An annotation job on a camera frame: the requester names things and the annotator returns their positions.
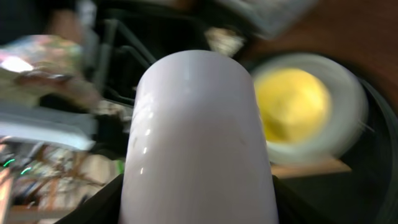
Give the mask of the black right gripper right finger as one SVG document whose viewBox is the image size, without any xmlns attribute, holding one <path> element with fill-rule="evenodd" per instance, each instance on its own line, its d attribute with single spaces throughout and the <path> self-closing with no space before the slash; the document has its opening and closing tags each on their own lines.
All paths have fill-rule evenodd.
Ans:
<svg viewBox="0 0 398 224">
<path fill-rule="evenodd" d="M 272 176 L 280 224 L 322 224 L 323 217 L 291 191 L 275 175 Z"/>
</svg>

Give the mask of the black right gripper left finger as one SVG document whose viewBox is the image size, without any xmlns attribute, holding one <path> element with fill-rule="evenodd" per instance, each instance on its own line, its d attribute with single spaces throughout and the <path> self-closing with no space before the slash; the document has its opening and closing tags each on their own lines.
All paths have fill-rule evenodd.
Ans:
<svg viewBox="0 0 398 224">
<path fill-rule="evenodd" d="M 123 178 L 123 174 L 118 175 L 55 224 L 118 224 Z"/>
</svg>

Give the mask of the wooden chopstick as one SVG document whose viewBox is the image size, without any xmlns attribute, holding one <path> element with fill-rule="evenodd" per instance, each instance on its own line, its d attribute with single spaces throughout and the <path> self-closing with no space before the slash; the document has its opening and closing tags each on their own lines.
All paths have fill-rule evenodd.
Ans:
<svg viewBox="0 0 398 224">
<path fill-rule="evenodd" d="M 271 172 L 280 179 L 309 177 L 342 172 L 351 172 L 351 168 L 339 159 L 329 159 L 321 163 L 305 165 L 271 165 Z"/>
</svg>

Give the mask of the yellow bowl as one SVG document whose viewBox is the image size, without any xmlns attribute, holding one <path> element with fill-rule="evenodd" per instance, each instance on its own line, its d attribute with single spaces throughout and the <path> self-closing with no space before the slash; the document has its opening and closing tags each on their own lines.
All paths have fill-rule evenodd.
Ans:
<svg viewBox="0 0 398 224">
<path fill-rule="evenodd" d="M 262 73 L 254 79 L 254 89 L 267 141 L 302 142 L 318 134 L 329 120 L 330 92 L 304 70 Z"/>
</svg>

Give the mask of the pink cup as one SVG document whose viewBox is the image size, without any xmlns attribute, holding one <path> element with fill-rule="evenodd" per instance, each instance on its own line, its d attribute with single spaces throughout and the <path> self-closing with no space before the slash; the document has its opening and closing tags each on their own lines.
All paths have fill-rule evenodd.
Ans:
<svg viewBox="0 0 398 224">
<path fill-rule="evenodd" d="M 119 222 L 278 221 L 248 72 L 204 50 L 154 63 L 137 86 Z"/>
</svg>

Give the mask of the grey-green round plate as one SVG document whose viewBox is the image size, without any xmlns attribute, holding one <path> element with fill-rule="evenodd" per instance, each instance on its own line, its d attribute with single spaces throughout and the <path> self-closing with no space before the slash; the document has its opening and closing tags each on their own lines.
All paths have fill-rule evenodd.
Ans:
<svg viewBox="0 0 398 224">
<path fill-rule="evenodd" d="M 359 80 L 347 68 L 324 56 L 287 53 L 248 66 L 255 80 L 276 70 L 298 68 L 318 78 L 329 91 L 330 118 L 320 132 L 288 144 L 267 141 L 269 160 L 275 164 L 314 164 L 340 157 L 360 137 L 368 116 L 368 100 Z"/>
</svg>

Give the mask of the food scraps pile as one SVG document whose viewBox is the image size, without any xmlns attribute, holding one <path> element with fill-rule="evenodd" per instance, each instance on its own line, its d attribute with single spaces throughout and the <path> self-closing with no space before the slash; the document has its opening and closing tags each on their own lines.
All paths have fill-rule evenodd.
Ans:
<svg viewBox="0 0 398 224">
<path fill-rule="evenodd" d="M 205 32 L 205 37 L 212 51 L 228 57 L 238 53 L 246 41 L 233 30 L 217 27 L 209 28 Z"/>
</svg>

